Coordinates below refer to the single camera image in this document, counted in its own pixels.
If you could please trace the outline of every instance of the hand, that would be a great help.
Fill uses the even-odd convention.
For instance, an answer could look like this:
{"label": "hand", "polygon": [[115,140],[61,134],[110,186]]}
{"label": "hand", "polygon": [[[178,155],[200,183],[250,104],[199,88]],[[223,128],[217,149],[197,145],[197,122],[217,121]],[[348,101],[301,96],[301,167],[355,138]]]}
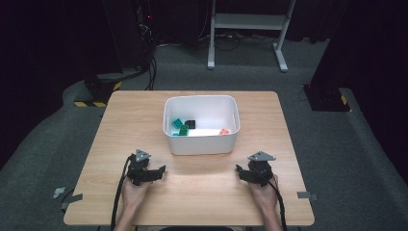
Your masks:
{"label": "hand", "polygon": [[145,182],[136,186],[129,178],[123,181],[121,193],[123,200],[123,210],[120,218],[117,220],[115,231],[129,231],[132,222],[135,219],[136,212],[144,200],[147,189],[153,182]]}
{"label": "hand", "polygon": [[[278,176],[273,174],[275,180],[270,179],[269,182],[278,189]],[[261,187],[260,184],[248,183],[249,188],[252,191],[252,195],[255,204],[261,211],[262,218],[264,220],[264,226],[267,231],[282,230],[279,222],[278,215],[276,213],[276,205],[278,198],[276,192],[270,185]]]}
{"label": "hand", "polygon": [[122,185],[123,209],[138,209],[144,200],[147,189],[152,183],[145,182],[140,186],[136,186],[132,183],[131,179],[126,177]]}

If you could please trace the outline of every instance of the black curtain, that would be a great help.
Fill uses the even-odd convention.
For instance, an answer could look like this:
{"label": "black curtain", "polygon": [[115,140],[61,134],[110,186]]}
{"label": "black curtain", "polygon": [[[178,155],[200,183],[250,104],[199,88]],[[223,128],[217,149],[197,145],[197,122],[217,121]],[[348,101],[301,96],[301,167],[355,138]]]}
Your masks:
{"label": "black curtain", "polygon": [[348,0],[297,0],[286,39],[331,39]]}
{"label": "black curtain", "polygon": [[59,1],[0,4],[0,168],[47,116],[63,105],[63,91],[80,81],[64,45]]}

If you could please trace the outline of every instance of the black cable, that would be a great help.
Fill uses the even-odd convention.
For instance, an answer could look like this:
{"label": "black cable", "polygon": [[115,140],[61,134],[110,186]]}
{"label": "black cable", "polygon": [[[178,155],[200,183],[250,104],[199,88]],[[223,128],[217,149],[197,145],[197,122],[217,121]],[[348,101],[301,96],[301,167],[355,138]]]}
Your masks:
{"label": "black cable", "polygon": [[150,76],[149,83],[144,90],[153,90],[154,83],[156,81],[156,74],[157,74],[156,59],[152,56],[152,59],[150,60],[150,65],[149,65],[149,76]]}
{"label": "black cable", "polygon": [[123,167],[122,175],[119,180],[119,184],[117,185],[117,190],[116,190],[116,195],[115,195],[115,203],[114,203],[114,209],[112,210],[112,219],[111,219],[111,230],[114,231],[115,226],[116,226],[116,211],[117,211],[117,204],[120,199],[120,192],[122,190],[122,185],[123,181],[126,178],[125,171],[128,166],[128,163],[130,162],[132,156],[129,156],[128,159],[126,160],[125,166]]}
{"label": "black cable", "polygon": [[276,187],[274,187],[267,178],[265,178],[257,169],[254,168],[254,171],[261,176],[265,181],[268,182],[268,184],[275,190],[276,193],[276,197],[278,197],[278,201],[279,201],[279,207],[280,207],[280,214],[281,214],[281,221],[282,221],[282,228],[284,231],[288,230],[288,227],[286,225],[286,219],[285,219],[285,205],[283,204],[283,198],[281,193],[278,190],[278,184],[276,182],[276,179],[272,173],[272,179],[275,181]]}

